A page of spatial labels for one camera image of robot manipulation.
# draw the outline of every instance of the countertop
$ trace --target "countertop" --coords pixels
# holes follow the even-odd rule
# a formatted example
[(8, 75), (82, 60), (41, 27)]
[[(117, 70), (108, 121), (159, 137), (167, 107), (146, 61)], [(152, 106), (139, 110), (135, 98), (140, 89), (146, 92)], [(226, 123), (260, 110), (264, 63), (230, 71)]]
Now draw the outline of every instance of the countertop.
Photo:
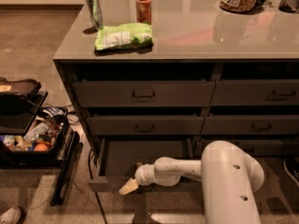
[[(105, 25), (136, 22), (135, 0), (99, 0)], [(151, 0), (152, 48), (99, 52), (96, 31), (84, 5), (54, 61), (224, 62), (299, 59), (299, 14), (266, 0), (250, 13), (222, 10), (220, 0)]]

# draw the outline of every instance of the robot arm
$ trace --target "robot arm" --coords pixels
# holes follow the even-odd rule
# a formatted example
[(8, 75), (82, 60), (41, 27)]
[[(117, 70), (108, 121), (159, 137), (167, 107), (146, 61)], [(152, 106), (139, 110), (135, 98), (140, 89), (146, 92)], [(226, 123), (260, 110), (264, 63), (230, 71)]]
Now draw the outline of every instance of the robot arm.
[(202, 182), (207, 224), (261, 223), (253, 192), (263, 185), (263, 168), (225, 141), (209, 144), (200, 161), (162, 157), (154, 164), (141, 165), (120, 194), (151, 183), (174, 186), (181, 176)]

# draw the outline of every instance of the shoe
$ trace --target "shoe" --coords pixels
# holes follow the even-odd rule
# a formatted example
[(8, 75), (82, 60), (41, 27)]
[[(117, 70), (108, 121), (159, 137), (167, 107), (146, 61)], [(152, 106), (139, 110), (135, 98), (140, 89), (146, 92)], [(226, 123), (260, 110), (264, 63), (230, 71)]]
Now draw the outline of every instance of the shoe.
[(284, 171), (286, 171), (287, 175), (295, 182), (297, 187), (299, 188), (299, 162), (297, 162), (294, 158), (289, 157), (283, 162)]
[(19, 207), (11, 207), (0, 216), (0, 224), (17, 224), (21, 217)]

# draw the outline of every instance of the concrete floor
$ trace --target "concrete floor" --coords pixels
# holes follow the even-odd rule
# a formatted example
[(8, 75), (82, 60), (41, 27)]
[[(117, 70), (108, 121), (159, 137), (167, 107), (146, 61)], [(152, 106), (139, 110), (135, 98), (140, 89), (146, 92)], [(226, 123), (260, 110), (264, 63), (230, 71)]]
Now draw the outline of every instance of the concrete floor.
[[(71, 105), (52, 57), (77, 14), (74, 9), (0, 9), (0, 77), (33, 78), (49, 93), (45, 104)], [(64, 203), (50, 205), (60, 169), (2, 168), (0, 213), (18, 205), (25, 224), (206, 223), (201, 183), (195, 183), (193, 191), (125, 196), (102, 192), (98, 193), (99, 205), (88, 186), (89, 143), (79, 125), (73, 128), (83, 148), (73, 157)], [(299, 190), (283, 171), (283, 159), (257, 160), (265, 172), (263, 187), (255, 193), (262, 223), (299, 223)]]

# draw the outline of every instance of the snack package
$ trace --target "snack package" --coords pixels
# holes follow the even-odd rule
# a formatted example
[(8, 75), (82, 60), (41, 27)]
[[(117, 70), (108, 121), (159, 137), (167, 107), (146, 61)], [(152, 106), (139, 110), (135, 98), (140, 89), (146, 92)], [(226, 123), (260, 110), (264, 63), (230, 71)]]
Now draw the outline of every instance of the snack package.
[(97, 33), (95, 48), (97, 50), (140, 49), (152, 44), (151, 25), (136, 22), (104, 26)]

